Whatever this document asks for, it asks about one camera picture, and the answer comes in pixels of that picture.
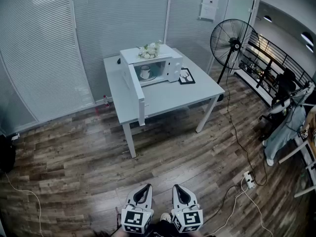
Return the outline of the grey cloth cover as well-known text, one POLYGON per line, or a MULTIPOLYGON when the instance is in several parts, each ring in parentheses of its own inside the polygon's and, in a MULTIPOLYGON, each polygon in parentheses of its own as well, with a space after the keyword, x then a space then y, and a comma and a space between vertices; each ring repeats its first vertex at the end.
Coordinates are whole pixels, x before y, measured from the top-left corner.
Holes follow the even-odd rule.
POLYGON ((286 119, 262 142, 268 166, 273 166, 278 150, 286 145, 289 140, 296 137, 305 120, 306 111, 304 106, 293 107, 286 119))

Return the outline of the large white wall notice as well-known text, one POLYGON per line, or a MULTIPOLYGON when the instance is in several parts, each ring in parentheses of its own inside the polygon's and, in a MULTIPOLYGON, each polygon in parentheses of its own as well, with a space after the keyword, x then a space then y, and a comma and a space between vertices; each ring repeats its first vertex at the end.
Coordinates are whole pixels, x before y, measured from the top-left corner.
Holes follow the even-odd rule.
POLYGON ((199 19, 215 20, 216 12, 217 12, 216 6, 202 3, 199 19))

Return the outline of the white power strip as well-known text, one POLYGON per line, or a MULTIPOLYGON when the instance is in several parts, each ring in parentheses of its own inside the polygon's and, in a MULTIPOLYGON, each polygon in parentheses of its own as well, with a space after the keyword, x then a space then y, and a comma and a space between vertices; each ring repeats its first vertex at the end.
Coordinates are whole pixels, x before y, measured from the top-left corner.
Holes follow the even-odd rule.
POLYGON ((245 173, 243 174, 243 177, 244 177, 244 179, 245 179, 245 181, 246 181, 246 184, 247 184, 247 187, 248 187, 249 189, 255 188, 254 179, 252 178, 252 176, 251 176, 251 174, 250 174, 249 171, 245 172, 245 173))

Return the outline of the white table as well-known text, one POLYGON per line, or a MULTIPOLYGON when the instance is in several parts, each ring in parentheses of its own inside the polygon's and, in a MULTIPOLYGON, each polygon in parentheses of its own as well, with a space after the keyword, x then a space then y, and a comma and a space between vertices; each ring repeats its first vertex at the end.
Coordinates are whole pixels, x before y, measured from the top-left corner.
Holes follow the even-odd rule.
POLYGON ((119 57, 113 56, 103 60, 107 79, 119 123, 123 126, 125 138, 132 158, 136 157, 130 124, 145 124, 145 119, 180 109, 195 103, 209 100, 205 114, 199 122, 196 132, 202 131, 217 100, 225 91, 199 66, 187 56, 183 57, 195 83, 160 82, 141 87, 135 71, 128 72, 127 83, 123 77, 119 57))

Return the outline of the black metal railing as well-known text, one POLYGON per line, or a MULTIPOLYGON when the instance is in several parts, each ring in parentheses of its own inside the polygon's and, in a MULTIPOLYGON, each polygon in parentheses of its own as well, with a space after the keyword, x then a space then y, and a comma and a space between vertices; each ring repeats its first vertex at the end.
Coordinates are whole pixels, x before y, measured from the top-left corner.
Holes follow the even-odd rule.
POLYGON ((294 74, 296 88, 307 82, 316 82, 287 53, 274 43, 252 31, 248 35, 245 49, 235 63, 235 74, 238 75, 255 93, 271 106, 273 98, 279 90, 278 77, 286 70, 294 74))

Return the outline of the black chair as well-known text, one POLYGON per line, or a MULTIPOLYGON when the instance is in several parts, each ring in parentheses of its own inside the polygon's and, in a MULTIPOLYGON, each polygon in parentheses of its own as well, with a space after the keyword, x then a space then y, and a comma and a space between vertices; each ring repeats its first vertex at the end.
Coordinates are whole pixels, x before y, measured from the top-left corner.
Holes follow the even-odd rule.
POLYGON ((286 69, 283 74, 279 74, 276 78, 276 82, 278 85, 277 93, 275 94, 274 98, 272 99, 271 107, 273 107, 277 102, 282 102, 282 107, 284 109, 281 110, 279 113, 274 113, 271 114, 268 112, 268 115, 261 115, 259 117, 259 120, 262 118, 266 119, 269 121, 272 125, 270 129, 267 132, 263 132, 259 140, 263 142, 266 140, 272 132, 284 121, 286 118, 288 111, 289 111, 289 106, 285 106, 285 102, 289 99, 288 96, 296 89, 296 83, 294 82, 295 75, 292 71, 289 69, 286 69))

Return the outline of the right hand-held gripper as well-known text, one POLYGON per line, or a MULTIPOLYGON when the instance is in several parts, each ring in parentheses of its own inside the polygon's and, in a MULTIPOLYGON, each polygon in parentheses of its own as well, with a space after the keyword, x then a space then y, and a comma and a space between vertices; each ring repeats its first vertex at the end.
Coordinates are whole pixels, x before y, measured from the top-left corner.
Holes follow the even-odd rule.
POLYGON ((196 195, 188 188, 174 185, 172 188, 172 222, 179 233, 198 231, 203 225, 203 211, 197 204, 196 195))

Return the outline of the white microwave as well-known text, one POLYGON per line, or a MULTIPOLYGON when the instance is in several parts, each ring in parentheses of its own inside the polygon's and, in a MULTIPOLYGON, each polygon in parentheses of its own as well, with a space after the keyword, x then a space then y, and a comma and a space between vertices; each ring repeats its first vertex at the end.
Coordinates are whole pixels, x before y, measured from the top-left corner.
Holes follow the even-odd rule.
POLYGON ((131 48, 120 51, 122 76, 130 91, 136 119, 140 125, 145 124, 145 95, 143 88, 161 82, 178 81, 183 64, 183 57, 166 44, 160 45, 157 58, 143 59, 138 57, 139 49, 131 48), (148 79, 140 78, 140 68, 150 66, 148 79))

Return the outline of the white enamel cup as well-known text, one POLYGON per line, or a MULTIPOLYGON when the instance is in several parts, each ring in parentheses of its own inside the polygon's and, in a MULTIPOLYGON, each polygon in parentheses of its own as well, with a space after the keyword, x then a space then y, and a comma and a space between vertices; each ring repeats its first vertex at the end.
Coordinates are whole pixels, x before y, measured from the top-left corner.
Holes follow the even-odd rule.
POLYGON ((140 68, 140 78, 148 79, 150 77, 151 68, 150 66, 143 65, 140 68))

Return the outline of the white metal rack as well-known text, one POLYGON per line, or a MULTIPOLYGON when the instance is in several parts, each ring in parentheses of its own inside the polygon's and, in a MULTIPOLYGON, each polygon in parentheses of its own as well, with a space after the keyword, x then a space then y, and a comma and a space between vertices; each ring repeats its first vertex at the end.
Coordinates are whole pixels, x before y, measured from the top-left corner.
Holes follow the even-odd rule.
POLYGON ((294 156, 296 153, 300 152, 302 154, 303 160, 306 164, 305 170, 309 174, 311 180, 311 186, 297 192, 294 197, 298 198, 309 192, 316 192, 316 155, 314 154, 312 144, 307 137, 305 139, 302 139, 298 135, 295 137, 294 142, 296 143, 297 148, 295 148, 285 157, 281 158, 278 162, 279 164, 282 164, 283 162, 294 156))

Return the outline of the white artificial flower bouquet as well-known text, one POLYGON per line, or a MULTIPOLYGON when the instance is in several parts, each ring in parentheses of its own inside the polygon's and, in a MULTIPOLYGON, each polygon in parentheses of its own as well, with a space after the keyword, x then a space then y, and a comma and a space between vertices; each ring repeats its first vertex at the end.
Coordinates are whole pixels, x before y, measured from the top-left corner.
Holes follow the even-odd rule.
POLYGON ((138 57, 143 59, 153 59, 157 58, 160 52, 160 45, 162 41, 152 42, 150 44, 146 44, 145 46, 139 47, 138 57))

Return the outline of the black bin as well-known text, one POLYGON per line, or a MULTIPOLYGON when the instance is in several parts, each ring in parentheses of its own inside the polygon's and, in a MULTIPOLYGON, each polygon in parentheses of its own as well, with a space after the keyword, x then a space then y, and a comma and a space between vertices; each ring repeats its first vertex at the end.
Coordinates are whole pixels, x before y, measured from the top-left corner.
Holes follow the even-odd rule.
POLYGON ((16 148, 4 135, 0 135, 0 170, 9 173, 15 164, 16 148))

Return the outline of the black picture frame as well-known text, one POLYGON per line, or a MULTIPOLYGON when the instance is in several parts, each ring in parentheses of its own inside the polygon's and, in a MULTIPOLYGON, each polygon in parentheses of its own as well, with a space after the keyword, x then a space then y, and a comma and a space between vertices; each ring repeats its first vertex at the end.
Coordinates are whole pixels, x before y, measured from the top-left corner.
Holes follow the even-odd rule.
POLYGON ((180 75, 179 75, 179 83, 181 85, 196 83, 188 68, 181 69, 180 75))

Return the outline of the person's black clothing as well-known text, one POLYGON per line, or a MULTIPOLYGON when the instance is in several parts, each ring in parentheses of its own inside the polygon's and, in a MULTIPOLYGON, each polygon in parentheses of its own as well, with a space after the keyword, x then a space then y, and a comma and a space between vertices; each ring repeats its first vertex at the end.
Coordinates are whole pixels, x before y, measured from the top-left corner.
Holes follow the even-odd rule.
POLYGON ((173 223, 161 220, 155 224, 150 224, 144 237, 179 237, 179 233, 173 223))

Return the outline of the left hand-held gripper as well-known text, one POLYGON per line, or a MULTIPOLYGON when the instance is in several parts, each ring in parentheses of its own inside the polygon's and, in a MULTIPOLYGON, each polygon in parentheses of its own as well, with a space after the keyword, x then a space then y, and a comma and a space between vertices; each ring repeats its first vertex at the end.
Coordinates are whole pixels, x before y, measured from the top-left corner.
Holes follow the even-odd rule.
POLYGON ((125 232, 144 234, 149 227, 154 211, 152 210, 153 187, 144 184, 132 190, 121 210, 121 225, 125 232))

